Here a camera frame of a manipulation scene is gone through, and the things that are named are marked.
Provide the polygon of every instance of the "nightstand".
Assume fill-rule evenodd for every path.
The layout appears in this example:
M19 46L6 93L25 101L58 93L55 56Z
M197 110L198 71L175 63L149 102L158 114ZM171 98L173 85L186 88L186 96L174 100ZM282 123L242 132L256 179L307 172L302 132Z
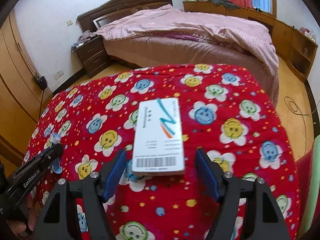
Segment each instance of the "nightstand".
M90 78L112 64L111 58L103 46L102 36L97 36L80 46L75 50L75 53Z

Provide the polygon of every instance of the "barcode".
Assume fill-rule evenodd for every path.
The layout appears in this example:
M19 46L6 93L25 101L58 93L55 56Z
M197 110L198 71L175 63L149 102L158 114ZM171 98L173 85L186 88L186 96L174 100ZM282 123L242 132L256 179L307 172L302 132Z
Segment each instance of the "barcode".
M137 168L167 167L167 166L175 166L175 165L176 165L176 157L175 156L137 159Z

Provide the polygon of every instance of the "blue dot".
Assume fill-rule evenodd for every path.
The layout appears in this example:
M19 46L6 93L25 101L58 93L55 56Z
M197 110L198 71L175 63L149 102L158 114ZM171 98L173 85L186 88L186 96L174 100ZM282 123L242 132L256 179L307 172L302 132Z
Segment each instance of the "blue dot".
M165 214L164 208L162 208L162 207L157 207L157 208L156 208L156 214L157 214L159 217L162 217L162 216Z

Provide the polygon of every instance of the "blue gripper pad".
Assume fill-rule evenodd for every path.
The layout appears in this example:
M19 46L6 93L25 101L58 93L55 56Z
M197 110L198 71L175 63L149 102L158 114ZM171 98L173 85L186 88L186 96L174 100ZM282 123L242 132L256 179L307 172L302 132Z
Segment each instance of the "blue gripper pad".
M220 194L218 192L218 182L214 177L207 161L202 156L199 150L196 151L196 168L205 184L207 193L218 203L220 200Z
M124 168L127 164L127 156L126 151L123 150L115 165L113 166L112 171L110 172L108 178L106 179L106 186L103 193L103 199L108 201L114 193L116 192L116 188L119 184L119 180L121 179Z

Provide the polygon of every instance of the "red tablecloth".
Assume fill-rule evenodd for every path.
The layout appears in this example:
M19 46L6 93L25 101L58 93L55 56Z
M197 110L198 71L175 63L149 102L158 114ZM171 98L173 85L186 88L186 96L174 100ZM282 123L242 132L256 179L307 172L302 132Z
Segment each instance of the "red tablecloth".
M140 101L158 97L179 98L184 176L136 177L131 173L136 110ZM196 174L195 152L202 147L225 171L246 179L263 177L277 198L291 238L296 236L300 198L292 150L268 96L242 67L143 68L67 89L42 114L25 161L50 146L52 132L62 136L63 172L48 172L36 186L32 197L38 209L60 176L82 179L125 148L126 170L114 197L104 205L116 239L204 239L217 205ZM89 239L81 205L80 227L83 238ZM241 200L233 239L239 237L244 208Z

